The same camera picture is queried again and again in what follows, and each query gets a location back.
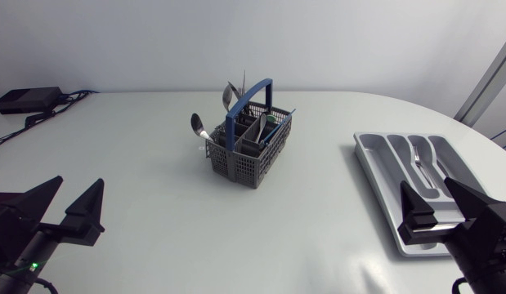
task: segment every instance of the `white wall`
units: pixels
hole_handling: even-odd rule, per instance
[[[506,0],[0,1],[0,95],[365,91],[453,116],[506,40]]]

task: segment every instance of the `black power adapter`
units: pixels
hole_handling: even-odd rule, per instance
[[[0,98],[0,113],[51,112],[58,105],[60,95],[62,91],[59,87],[11,90]]]

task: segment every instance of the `white plastic tray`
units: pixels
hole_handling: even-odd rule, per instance
[[[400,183],[406,180],[435,210],[438,224],[465,221],[443,180],[446,176],[486,193],[465,161],[440,135],[366,133],[354,134],[356,156],[378,197],[392,234],[403,256],[446,256],[440,243],[405,245],[398,234],[402,222]],[[421,165],[432,177],[432,188],[414,163],[413,146],[417,146]]]

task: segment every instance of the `black cable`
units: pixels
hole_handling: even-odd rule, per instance
[[[96,91],[90,91],[90,90],[82,90],[82,91],[73,92],[71,94],[62,95],[61,97],[59,97],[59,99],[61,101],[63,101],[62,103],[67,104],[63,109],[60,109],[58,111],[51,111],[50,113],[46,113],[45,115],[43,115],[43,118],[40,119],[40,120],[36,119],[36,117],[38,115],[40,115],[40,114],[35,114],[34,116],[27,117],[26,118],[26,124],[25,124],[25,126],[24,126],[23,129],[21,129],[19,131],[14,131],[14,132],[12,132],[9,135],[5,135],[5,136],[0,137],[0,145],[6,143],[8,140],[10,140],[10,139],[18,136],[19,134],[23,133],[24,131],[29,130],[31,127],[34,127],[34,126],[36,126],[36,125],[38,125],[40,123],[43,123],[43,122],[45,122],[45,121],[47,121],[47,120],[49,120],[51,118],[54,118],[58,114],[61,114],[61,113],[65,112],[67,109],[69,109],[75,103],[79,102],[80,100],[82,100],[83,98],[89,96],[92,93],[97,93],[97,92]],[[71,96],[77,95],[77,94],[78,94],[78,96],[76,98],[71,98]]]
[[[36,281],[34,281],[34,282],[42,285],[43,287],[45,287],[47,289],[49,289],[49,292],[51,294],[58,294],[58,291],[56,290],[55,286],[53,286],[53,284],[49,283],[48,281],[46,281],[43,278],[37,278]]]
[[[459,294],[459,285],[462,284],[462,283],[466,283],[467,282],[467,279],[466,278],[459,278],[457,280],[455,280],[455,283],[452,284],[452,294]]]

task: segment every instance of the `cutlery tray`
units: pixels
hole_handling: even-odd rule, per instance
[[[439,135],[364,133],[354,134],[356,156],[383,209],[387,223],[403,256],[448,256],[440,243],[405,245],[398,234],[402,222],[400,183],[410,186],[435,210],[439,225],[465,221],[443,180],[448,176],[486,194],[478,179],[449,141]],[[420,165],[414,160],[417,147]]]
[[[249,101],[264,87],[265,104]],[[275,119],[266,122],[257,143],[262,114],[270,114]],[[211,158],[216,173],[256,189],[284,148],[291,122],[290,112],[272,107],[272,80],[267,78],[247,91],[229,111],[226,120],[210,134],[213,142],[205,141],[206,158]]]

